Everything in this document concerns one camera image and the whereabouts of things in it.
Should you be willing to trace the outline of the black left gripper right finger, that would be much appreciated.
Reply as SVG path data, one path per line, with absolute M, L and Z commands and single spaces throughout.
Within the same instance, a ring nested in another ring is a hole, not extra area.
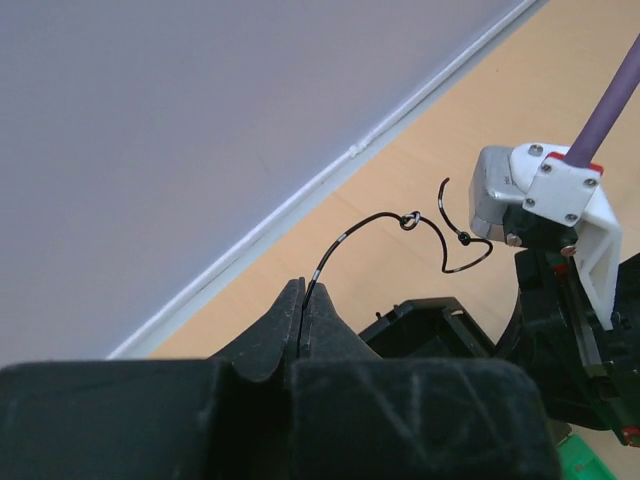
M 326 287 L 317 283 L 303 307 L 304 282 L 295 282 L 294 359 L 313 361 L 377 361 L 374 352 L 338 315 Z

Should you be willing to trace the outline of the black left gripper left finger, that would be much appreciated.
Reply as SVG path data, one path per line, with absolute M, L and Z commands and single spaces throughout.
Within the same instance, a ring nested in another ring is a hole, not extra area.
M 305 280 L 289 280 L 269 309 L 210 357 L 218 385 L 284 385 L 296 359 Z

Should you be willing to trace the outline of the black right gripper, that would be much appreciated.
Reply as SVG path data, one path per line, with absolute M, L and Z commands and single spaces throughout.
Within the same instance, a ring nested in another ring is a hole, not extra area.
M 612 329 L 600 325 L 573 260 L 515 256 L 518 295 L 495 349 L 522 368 L 558 422 L 639 442 L 639 258 L 619 266 Z

